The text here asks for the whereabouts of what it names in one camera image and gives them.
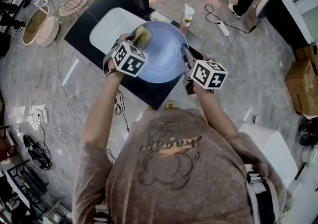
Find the marble floor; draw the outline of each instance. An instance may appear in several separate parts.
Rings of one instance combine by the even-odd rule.
[[[224,21],[249,30],[257,23],[254,9],[257,1],[241,20],[237,20],[228,10],[228,3],[235,3],[236,0],[150,0],[150,2],[152,7],[176,21],[182,16],[184,3],[195,8],[191,31],[206,42],[205,54],[223,64],[230,72],[223,88],[215,93],[225,112],[238,126],[249,110],[260,116],[263,126],[280,131],[296,163],[299,164],[301,148],[296,141],[299,116],[293,109],[284,84],[284,77],[295,59],[291,47],[267,19],[249,34],[228,28],[231,33],[229,37],[246,60],[246,64],[239,58],[220,29],[205,19],[207,13],[205,4],[210,4],[215,14]],[[21,9],[16,19],[27,20],[35,9],[33,6]],[[218,21],[212,15],[209,15],[209,19]],[[79,156],[80,153],[82,125],[85,124],[105,80],[99,68],[64,40],[72,24],[69,17],[64,18],[56,40],[58,46],[51,44],[48,47],[41,47],[36,43],[26,46],[22,42],[22,33],[14,35],[10,30],[12,34],[10,50],[0,59],[0,88],[5,99],[5,123],[11,126],[10,131],[19,143],[24,159],[28,158],[23,148],[24,134],[32,136],[35,141],[45,140],[52,155],[53,167],[50,171],[38,173],[43,180],[50,182],[48,188],[52,195],[56,198],[65,196],[63,202],[69,209],[77,167],[75,155]],[[126,117],[130,125],[140,116],[146,104],[123,87],[121,90],[125,97]],[[36,132],[28,122],[32,101],[33,105],[42,104],[37,98],[44,101],[48,110],[48,127],[58,123],[68,130],[71,128],[70,131],[66,131],[69,136],[69,147],[62,144],[52,130],[46,129],[43,135],[41,132]],[[195,96],[185,94],[182,82],[172,90],[168,99],[175,101],[177,107],[199,108]],[[73,114],[64,103],[55,100],[65,103],[69,101]],[[126,136],[123,117],[114,116],[108,143],[114,156],[118,155]]]

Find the cardboard box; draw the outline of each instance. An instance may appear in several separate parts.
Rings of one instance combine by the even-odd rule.
[[[297,112],[308,116],[318,115],[318,76],[310,60],[293,63],[285,83]]]
[[[313,64],[315,74],[318,75],[318,62],[317,62],[317,45],[311,43],[310,46],[297,49],[296,57],[299,61],[310,60]]]

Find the power strip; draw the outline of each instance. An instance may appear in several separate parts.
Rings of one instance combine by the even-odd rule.
[[[223,32],[223,34],[225,36],[229,36],[230,32],[229,30],[226,28],[225,24],[222,21],[218,21],[217,22],[219,28],[221,29],[221,31]]]

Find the brown t-shirt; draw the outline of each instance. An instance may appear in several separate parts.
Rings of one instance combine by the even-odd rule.
[[[146,111],[114,164],[94,143],[82,147],[73,198],[75,224],[106,204],[115,224],[251,224],[244,164],[270,179],[280,210],[286,190],[247,134],[223,138],[198,111]]]

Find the white cube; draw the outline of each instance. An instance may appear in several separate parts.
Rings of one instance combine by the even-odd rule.
[[[111,57],[114,59],[118,71],[133,77],[138,76],[148,60],[147,53],[124,41],[117,52],[114,52]]]
[[[191,78],[204,89],[220,89],[228,76],[227,70],[219,63],[197,60]]]

